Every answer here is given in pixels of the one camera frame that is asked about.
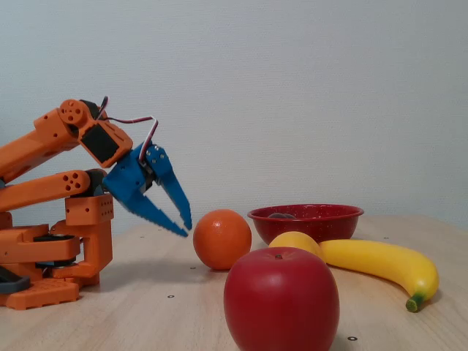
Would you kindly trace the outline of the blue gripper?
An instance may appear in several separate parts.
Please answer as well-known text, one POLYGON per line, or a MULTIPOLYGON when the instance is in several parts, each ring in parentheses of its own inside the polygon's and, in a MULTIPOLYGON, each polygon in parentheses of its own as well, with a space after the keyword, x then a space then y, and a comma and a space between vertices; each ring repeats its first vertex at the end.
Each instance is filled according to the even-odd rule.
POLYGON ((161 186, 178 209, 187 230, 192 229, 189 201, 176 178, 170 159, 157 144, 150 143, 140 161, 143 145, 131 150, 103 179, 103 186, 130 213, 181 237, 188 233, 145 196, 154 184, 161 186))

